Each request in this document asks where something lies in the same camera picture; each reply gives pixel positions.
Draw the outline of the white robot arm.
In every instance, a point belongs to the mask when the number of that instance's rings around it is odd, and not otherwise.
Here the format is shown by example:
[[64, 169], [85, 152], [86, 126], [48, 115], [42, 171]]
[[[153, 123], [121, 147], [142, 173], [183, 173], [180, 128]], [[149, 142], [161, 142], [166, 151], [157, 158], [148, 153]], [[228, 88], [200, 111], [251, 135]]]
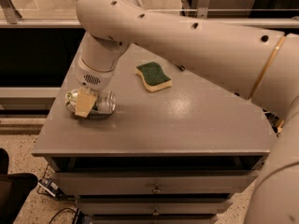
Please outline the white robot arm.
[[77, 76], [104, 89], [129, 45], [155, 53], [283, 119], [244, 224], [299, 222], [299, 36], [149, 12], [139, 0], [78, 0]]

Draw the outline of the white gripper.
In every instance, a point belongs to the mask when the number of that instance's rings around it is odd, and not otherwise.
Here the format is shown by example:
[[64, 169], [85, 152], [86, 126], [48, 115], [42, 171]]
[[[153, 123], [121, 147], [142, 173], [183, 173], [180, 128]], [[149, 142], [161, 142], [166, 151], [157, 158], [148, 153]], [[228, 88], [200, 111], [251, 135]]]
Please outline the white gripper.
[[[102, 91], [110, 83], [114, 72], [100, 72], [94, 70], [90, 68], [85, 62], [83, 62], [81, 58], [78, 58], [75, 65], [75, 74], [78, 83], [83, 87], [87, 87], [95, 91]], [[93, 106], [97, 100], [97, 93], [90, 89], [78, 90], [75, 109], [75, 114], [77, 116], [87, 118], [93, 109]]]

